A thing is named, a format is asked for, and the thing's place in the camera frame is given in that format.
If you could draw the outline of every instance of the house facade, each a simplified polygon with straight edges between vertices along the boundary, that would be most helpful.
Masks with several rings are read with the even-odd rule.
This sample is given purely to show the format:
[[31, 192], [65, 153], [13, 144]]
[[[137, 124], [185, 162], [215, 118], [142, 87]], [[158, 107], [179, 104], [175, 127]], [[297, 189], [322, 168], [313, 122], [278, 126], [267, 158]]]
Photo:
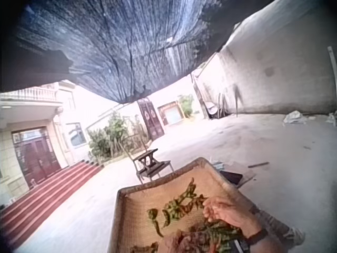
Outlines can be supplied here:
[[76, 162], [88, 159], [75, 84], [62, 81], [0, 94], [0, 199], [7, 205]]

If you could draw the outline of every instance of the black wristwatch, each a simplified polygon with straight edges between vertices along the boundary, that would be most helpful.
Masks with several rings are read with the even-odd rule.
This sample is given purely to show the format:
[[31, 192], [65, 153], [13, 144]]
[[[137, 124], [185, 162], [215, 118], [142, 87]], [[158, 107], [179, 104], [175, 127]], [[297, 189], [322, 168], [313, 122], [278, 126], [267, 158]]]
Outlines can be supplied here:
[[247, 243], [249, 246], [252, 246], [254, 244], [257, 244], [259, 241], [264, 239], [268, 235], [268, 231], [264, 228], [257, 232], [256, 234], [250, 236], [247, 238]]

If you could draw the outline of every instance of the woven bamboo tray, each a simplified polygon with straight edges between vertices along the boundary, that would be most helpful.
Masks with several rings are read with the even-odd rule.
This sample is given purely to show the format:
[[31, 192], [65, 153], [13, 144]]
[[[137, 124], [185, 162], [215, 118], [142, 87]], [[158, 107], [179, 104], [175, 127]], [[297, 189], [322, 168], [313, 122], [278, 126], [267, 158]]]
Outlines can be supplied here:
[[[130, 252], [130, 248], [135, 245], [148, 246], [162, 239], [148, 219], [148, 209], [158, 209], [157, 221], [163, 235], [169, 235], [177, 229], [187, 230], [195, 223], [203, 221], [202, 210], [194, 207], [181, 220], [172, 221], [168, 227], [162, 228], [165, 219], [161, 210], [167, 202], [186, 190], [192, 178], [196, 184], [196, 194], [203, 194], [205, 197], [229, 195], [247, 210], [257, 212], [254, 203], [223, 178], [206, 159], [198, 158], [165, 177], [118, 191], [108, 253]], [[290, 230], [285, 224], [267, 213], [266, 215], [276, 224], [275, 229], [280, 230], [280, 235]]]

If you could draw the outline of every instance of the window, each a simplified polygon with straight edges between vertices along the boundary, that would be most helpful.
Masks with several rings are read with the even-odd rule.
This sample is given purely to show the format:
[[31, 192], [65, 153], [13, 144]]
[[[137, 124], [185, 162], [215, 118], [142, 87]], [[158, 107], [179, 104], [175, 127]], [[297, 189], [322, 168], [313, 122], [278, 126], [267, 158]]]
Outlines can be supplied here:
[[70, 141], [74, 147], [86, 143], [81, 125], [79, 123], [67, 124], [67, 130], [70, 136]]
[[74, 110], [75, 109], [75, 102], [73, 93], [71, 91], [58, 91], [58, 99], [63, 102], [63, 108], [65, 110]]

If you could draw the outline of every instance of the step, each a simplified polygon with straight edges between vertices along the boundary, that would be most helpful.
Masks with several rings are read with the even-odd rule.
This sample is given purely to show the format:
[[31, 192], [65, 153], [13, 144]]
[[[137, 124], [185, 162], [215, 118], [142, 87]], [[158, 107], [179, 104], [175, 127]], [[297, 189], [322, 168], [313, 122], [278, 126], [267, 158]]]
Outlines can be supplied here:
[[84, 185], [91, 177], [100, 172], [100, 170], [100, 167], [97, 167], [82, 178], [77, 184], [73, 185], [65, 193], [59, 196], [58, 199], [51, 203], [42, 213], [36, 216], [23, 230], [21, 230], [15, 238], [10, 240], [9, 244], [12, 245], [13, 248], [19, 247], [66, 199]]
[[34, 196], [28, 198], [27, 201], [23, 201], [21, 205], [14, 209], [11, 213], [3, 216], [1, 219], [2, 227], [7, 226], [8, 223], [17, 219], [20, 214], [26, 212], [28, 209], [33, 208], [34, 205], [38, 204], [41, 198], [44, 198], [45, 196], [51, 194], [51, 192], [57, 189], [60, 184], [66, 182], [68, 179], [71, 179], [73, 175], [77, 174], [79, 171], [87, 169], [90, 166], [91, 164], [85, 163], [78, 168], [72, 169], [68, 173], [62, 175], [60, 178], [56, 178], [55, 180], [49, 182], [47, 186], [41, 188], [40, 191], [36, 192]]
[[71, 180], [66, 181], [59, 187], [57, 190], [53, 191], [51, 194], [48, 194], [45, 199], [37, 199], [38, 205], [27, 209], [26, 212], [21, 212], [20, 215], [16, 216], [6, 224], [3, 224], [3, 229], [5, 230], [5, 234], [10, 237], [15, 236], [21, 229], [25, 227], [27, 223], [30, 222], [32, 216], [37, 215], [41, 212], [46, 206], [48, 206], [54, 199], [57, 199], [57, 196], [62, 194], [66, 189], [72, 184], [76, 183], [77, 180], [80, 180], [86, 174], [90, 173], [91, 170], [95, 169], [96, 165], [92, 165], [87, 169], [77, 173]]
[[8, 213], [12, 212], [12, 210], [15, 210], [18, 206], [20, 206], [23, 202], [26, 202], [26, 200], [28, 198], [30, 198], [32, 195], [34, 195], [35, 193], [39, 192], [44, 185], [49, 184], [50, 181], [52, 181], [53, 179], [63, 175], [63, 174], [67, 174], [69, 171], [71, 171], [72, 169], [74, 169], [76, 166], [78, 166], [79, 164], [84, 163], [84, 160], [70, 166], [69, 168], [65, 168], [62, 169], [60, 172], [58, 172], [57, 174], [51, 176], [50, 178], [47, 178], [42, 184], [38, 185], [37, 187], [33, 188], [32, 190], [30, 190], [28, 193], [26, 193], [25, 195], [23, 195], [21, 198], [19, 198], [18, 200], [16, 200], [13, 204], [11, 204], [10, 206], [6, 207], [4, 210], [1, 211], [1, 216], [5, 217]]

